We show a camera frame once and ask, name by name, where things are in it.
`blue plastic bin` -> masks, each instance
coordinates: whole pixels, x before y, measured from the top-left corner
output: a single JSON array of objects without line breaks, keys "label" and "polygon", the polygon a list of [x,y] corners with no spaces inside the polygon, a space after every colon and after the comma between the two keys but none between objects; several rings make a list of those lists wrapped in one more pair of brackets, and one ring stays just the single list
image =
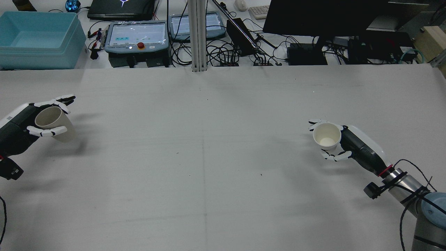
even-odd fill
[{"label": "blue plastic bin", "polygon": [[73,69],[85,40],[75,13],[5,12],[0,17],[0,66]]}]

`black laptop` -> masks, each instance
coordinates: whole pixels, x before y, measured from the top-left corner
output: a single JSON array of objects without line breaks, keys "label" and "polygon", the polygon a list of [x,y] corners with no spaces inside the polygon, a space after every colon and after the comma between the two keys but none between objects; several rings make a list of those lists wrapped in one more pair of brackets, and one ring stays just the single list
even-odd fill
[{"label": "black laptop", "polygon": [[151,20],[155,0],[93,0],[87,17],[94,20]]}]

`red ring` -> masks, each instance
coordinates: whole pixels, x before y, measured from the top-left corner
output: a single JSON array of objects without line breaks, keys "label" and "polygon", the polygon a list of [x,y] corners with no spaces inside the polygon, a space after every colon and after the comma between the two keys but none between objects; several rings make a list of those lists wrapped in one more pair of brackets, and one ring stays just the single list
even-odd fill
[{"label": "red ring", "polygon": [[392,168],[392,167],[393,167],[393,165],[388,166],[386,169],[384,169],[384,171],[382,171],[382,172],[378,175],[378,177],[380,177],[381,175],[383,175],[387,170],[389,170],[389,169]]}]

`screen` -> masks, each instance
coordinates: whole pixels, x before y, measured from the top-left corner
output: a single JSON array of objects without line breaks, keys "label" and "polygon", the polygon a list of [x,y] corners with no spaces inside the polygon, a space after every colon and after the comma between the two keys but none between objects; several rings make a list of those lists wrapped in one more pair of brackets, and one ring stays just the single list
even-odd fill
[{"label": "screen", "polygon": [[165,43],[165,24],[115,25],[109,45]]},{"label": "screen", "polygon": [[[172,25],[173,25],[173,33],[174,34],[189,34],[189,16],[183,16],[183,17],[173,17],[172,18]],[[221,29],[220,21],[217,17],[217,14],[207,14],[206,15],[206,30],[217,30]]]},{"label": "screen", "polygon": [[271,0],[267,33],[296,36],[356,36],[386,8],[388,0]]}]

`computer mouse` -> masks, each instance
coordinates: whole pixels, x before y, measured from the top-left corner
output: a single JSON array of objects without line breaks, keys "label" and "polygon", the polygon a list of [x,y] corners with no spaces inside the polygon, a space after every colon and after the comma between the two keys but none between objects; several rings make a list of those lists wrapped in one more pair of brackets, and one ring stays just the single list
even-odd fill
[{"label": "computer mouse", "polygon": [[248,5],[246,4],[245,0],[235,0],[234,5],[239,11],[248,10]]},{"label": "computer mouse", "polygon": [[67,12],[76,12],[79,10],[79,6],[81,6],[81,2],[78,0],[66,0],[65,9]]}]

